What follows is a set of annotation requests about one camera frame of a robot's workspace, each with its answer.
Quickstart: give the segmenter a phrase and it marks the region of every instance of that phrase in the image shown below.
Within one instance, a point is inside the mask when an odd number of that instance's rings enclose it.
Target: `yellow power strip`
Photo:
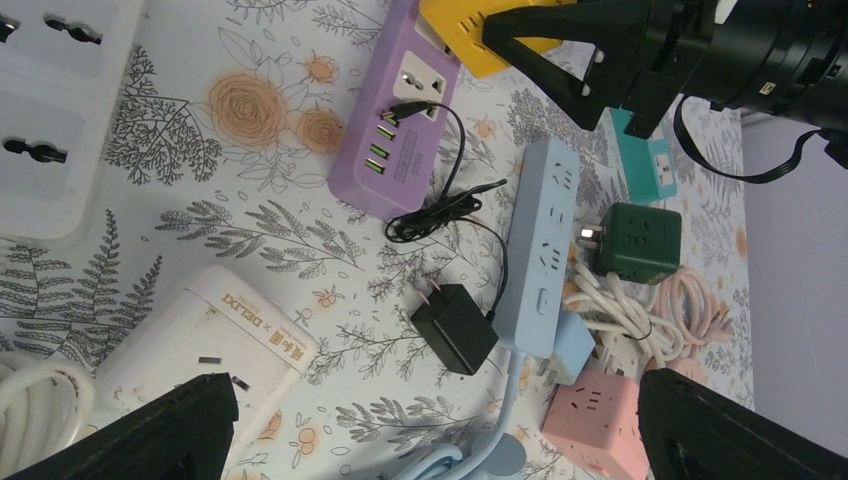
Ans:
[[[483,21],[487,16],[518,7],[572,3],[577,3],[577,0],[421,0],[419,9],[421,16],[471,74],[484,78],[509,67],[483,45]],[[524,38],[520,41],[538,53],[547,52],[562,43],[547,38]]]

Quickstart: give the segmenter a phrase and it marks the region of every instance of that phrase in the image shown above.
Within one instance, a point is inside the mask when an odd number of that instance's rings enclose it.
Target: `power switch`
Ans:
[[[548,290],[546,288],[539,289],[539,298],[536,299],[536,311],[539,315],[544,315],[548,311]]]

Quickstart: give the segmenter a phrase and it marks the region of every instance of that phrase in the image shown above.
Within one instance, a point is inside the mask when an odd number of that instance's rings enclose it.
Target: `floral tablecloth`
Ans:
[[[490,305],[501,252],[485,231],[450,228],[396,246],[382,224],[337,202],[327,174],[389,0],[153,0],[130,58],[86,241],[17,247],[0,278],[0,347],[94,367],[184,275],[212,263],[248,279],[320,340],[234,480],[375,478],[431,442],[490,428],[504,386],[495,351],[474,377],[446,372],[408,323],[429,279],[462,282]],[[580,70],[587,50],[550,54]],[[741,169],[733,112],[691,102],[699,142]],[[479,219],[508,232],[525,145],[555,135],[582,158],[578,220],[627,201],[605,116],[575,125],[519,73],[463,71],[453,107],[469,129],[457,187],[507,178]],[[454,161],[445,133],[434,191]],[[752,406],[747,244],[740,183],[708,175],[674,145],[684,263],[734,319],[731,344],[699,353],[709,384]],[[529,361],[509,431],[530,479],[587,478],[539,433],[551,389]]]

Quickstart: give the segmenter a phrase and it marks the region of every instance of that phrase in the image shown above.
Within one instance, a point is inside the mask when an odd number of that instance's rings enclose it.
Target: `green usb port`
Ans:
[[[383,138],[386,138],[390,141],[395,139],[394,133],[390,132],[385,127],[381,127],[380,125],[377,125],[377,133],[379,133]]]
[[[383,172],[386,171],[386,167],[380,165],[379,163],[375,162],[374,160],[371,160],[370,158],[365,159],[365,166],[370,168],[371,170],[374,170],[375,172],[379,173],[380,175],[382,175]]]
[[[371,153],[373,153],[374,155],[377,155],[378,157],[380,157],[384,160],[389,158],[389,152],[383,150],[382,148],[380,148],[380,147],[378,147],[377,145],[374,145],[374,144],[371,144]]]

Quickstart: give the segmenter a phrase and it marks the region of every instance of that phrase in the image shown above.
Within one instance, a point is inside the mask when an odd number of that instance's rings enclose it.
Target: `green cube socket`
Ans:
[[[592,270],[615,272],[634,283],[656,285],[680,268],[683,219],[678,212],[616,203],[600,227],[584,227],[582,246],[596,248]]]

